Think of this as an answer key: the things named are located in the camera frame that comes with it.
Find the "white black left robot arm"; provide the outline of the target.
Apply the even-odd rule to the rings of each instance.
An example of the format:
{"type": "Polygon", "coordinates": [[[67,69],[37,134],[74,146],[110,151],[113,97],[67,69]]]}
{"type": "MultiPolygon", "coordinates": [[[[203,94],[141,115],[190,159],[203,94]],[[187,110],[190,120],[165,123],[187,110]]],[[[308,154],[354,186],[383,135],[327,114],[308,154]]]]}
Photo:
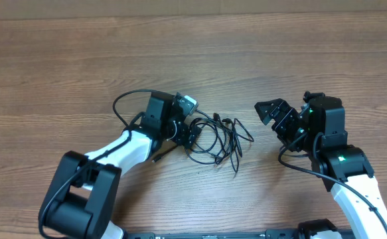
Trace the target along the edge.
{"type": "Polygon", "coordinates": [[[61,238],[123,239],[127,234],[111,221],[121,177],[147,161],[165,140],[191,147],[200,129],[185,123],[198,102],[190,96],[149,91],[144,112],[125,122],[121,135],[107,146],[89,153],[65,153],[41,204],[39,233],[45,228],[61,238]]]}

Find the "black cable silver plug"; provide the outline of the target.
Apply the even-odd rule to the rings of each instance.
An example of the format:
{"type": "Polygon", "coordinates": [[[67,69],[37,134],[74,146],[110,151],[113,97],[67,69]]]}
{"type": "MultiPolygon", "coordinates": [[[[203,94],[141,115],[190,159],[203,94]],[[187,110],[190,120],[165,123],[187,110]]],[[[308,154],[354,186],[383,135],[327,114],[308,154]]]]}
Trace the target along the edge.
{"type": "Polygon", "coordinates": [[[196,153],[196,154],[209,154],[213,158],[216,156],[215,154],[211,153],[211,150],[216,146],[216,143],[219,141],[219,135],[218,135],[216,121],[214,121],[209,115],[204,114],[202,117],[198,117],[198,118],[193,119],[192,122],[190,122],[187,125],[189,125],[189,126],[197,125],[202,130],[205,127],[209,127],[215,133],[215,140],[212,143],[212,145],[210,147],[208,147],[208,148],[203,148],[197,142],[195,142],[191,149],[186,149],[183,146],[178,146],[178,145],[175,144],[171,148],[169,148],[169,149],[165,150],[164,152],[161,152],[161,153],[157,154],[156,156],[154,156],[154,158],[152,159],[152,162],[156,163],[156,162],[160,161],[162,158],[164,158],[167,154],[172,152],[174,149],[176,149],[178,147],[183,147],[187,157],[190,160],[194,161],[195,163],[199,163],[199,164],[202,164],[202,165],[213,165],[213,164],[216,164],[215,161],[214,162],[209,162],[209,163],[205,163],[203,161],[198,161],[195,158],[193,158],[192,155],[191,155],[191,153],[196,153]]]}

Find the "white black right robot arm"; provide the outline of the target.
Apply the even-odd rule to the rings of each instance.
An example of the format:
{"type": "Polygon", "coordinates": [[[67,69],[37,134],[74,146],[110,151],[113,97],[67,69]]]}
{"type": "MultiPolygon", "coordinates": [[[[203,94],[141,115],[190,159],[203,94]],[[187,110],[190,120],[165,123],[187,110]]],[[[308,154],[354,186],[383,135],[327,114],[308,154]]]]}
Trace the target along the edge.
{"type": "Polygon", "coordinates": [[[328,192],[346,216],[351,230],[341,232],[330,220],[312,220],[299,224],[296,238],[387,238],[387,208],[378,181],[364,151],[348,144],[345,109],[341,99],[324,93],[306,92],[298,112],[278,98],[258,102],[254,108],[260,120],[272,130],[283,146],[282,156],[304,151],[311,168],[304,169],[278,161],[290,169],[322,179],[328,192]]]}

